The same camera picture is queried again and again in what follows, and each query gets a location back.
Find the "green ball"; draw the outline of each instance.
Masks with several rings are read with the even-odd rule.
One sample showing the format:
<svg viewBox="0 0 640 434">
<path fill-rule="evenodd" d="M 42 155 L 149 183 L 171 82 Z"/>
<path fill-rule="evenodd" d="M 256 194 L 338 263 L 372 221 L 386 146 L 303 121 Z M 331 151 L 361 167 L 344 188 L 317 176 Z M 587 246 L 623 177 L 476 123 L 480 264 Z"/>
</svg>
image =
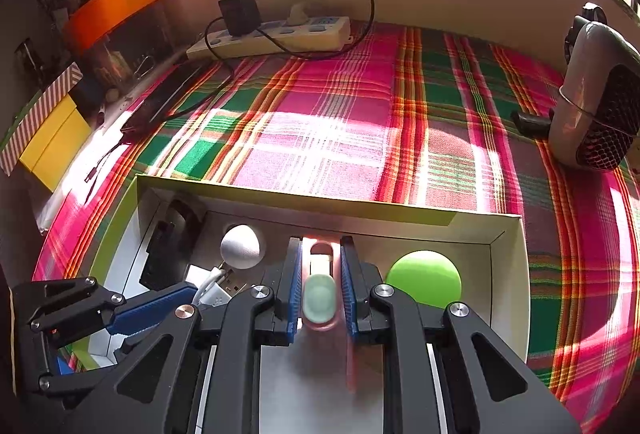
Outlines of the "green ball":
<svg viewBox="0 0 640 434">
<path fill-rule="evenodd" d="M 385 283 L 408 293 L 415 302 L 443 309 L 460 300 L 462 293 L 458 269 L 438 252 L 406 254 L 391 267 Z"/>
</svg>

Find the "bed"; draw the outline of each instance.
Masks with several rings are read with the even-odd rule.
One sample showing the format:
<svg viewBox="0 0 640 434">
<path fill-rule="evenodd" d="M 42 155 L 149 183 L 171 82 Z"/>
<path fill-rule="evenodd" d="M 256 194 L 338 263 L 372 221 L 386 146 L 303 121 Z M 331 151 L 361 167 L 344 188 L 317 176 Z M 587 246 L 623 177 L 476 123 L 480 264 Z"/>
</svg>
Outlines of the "bed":
<svg viewBox="0 0 640 434">
<path fill-rule="evenodd" d="M 119 148 L 91 193 L 91 184 L 71 189 L 34 279 L 87 274 L 141 172 L 522 215 L 532 299 L 527 363 L 584 432 L 594 432 L 640 352 L 639 196 L 626 165 L 565 169 L 546 143 L 517 134 L 510 113 L 546 115 L 562 76 L 482 40 L 387 24 L 338 59 L 271 55 L 237 64 L 235 82 L 213 103 Z M 213 66 L 181 105 L 225 76 Z"/>
</svg>

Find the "yellow box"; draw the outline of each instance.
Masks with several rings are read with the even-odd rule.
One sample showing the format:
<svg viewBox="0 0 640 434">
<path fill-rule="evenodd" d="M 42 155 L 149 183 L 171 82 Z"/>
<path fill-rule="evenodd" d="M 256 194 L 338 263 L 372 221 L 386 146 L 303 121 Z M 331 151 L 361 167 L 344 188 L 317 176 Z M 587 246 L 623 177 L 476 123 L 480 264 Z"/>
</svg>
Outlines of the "yellow box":
<svg viewBox="0 0 640 434">
<path fill-rule="evenodd" d="M 89 124 L 66 95 L 33 135 L 20 162 L 53 192 L 90 134 Z"/>
</svg>

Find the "white power strip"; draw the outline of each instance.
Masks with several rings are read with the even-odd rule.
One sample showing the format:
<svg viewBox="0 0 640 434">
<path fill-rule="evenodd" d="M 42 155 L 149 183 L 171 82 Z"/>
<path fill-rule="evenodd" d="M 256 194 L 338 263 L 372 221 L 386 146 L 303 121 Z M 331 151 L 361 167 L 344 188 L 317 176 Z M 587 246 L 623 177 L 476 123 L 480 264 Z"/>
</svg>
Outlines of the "white power strip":
<svg viewBox="0 0 640 434">
<path fill-rule="evenodd" d="M 299 26 L 290 26 L 287 21 L 271 21 L 263 23 L 260 29 L 292 52 L 338 52 L 352 41 L 349 18 L 310 18 Z M 257 31 L 244 37 L 230 36 L 226 30 L 214 32 L 209 34 L 209 44 L 222 58 L 282 53 Z M 187 50 L 189 59 L 210 55 L 204 39 Z"/>
</svg>

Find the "silver bolt head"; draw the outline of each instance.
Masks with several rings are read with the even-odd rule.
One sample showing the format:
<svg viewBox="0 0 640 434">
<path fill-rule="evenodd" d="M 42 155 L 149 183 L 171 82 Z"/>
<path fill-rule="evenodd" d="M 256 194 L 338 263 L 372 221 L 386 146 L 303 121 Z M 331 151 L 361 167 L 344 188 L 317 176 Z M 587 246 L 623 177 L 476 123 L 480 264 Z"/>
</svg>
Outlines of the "silver bolt head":
<svg viewBox="0 0 640 434">
<path fill-rule="evenodd" d="M 396 290 L 390 284 L 378 284 L 373 291 L 379 297 L 391 297 Z"/>
<path fill-rule="evenodd" d="M 451 306 L 449 306 L 449 311 L 456 317 L 466 317 L 467 315 L 469 315 L 469 308 L 463 302 L 454 302 Z"/>
<path fill-rule="evenodd" d="M 269 286 L 263 286 L 262 284 L 252 286 L 251 288 L 251 296 L 254 297 L 254 299 L 264 299 L 268 297 L 270 293 L 271 288 L 269 288 Z"/>
<path fill-rule="evenodd" d="M 188 319 L 194 313 L 196 313 L 196 310 L 191 304 L 182 304 L 175 309 L 175 316 L 178 319 Z"/>
</svg>

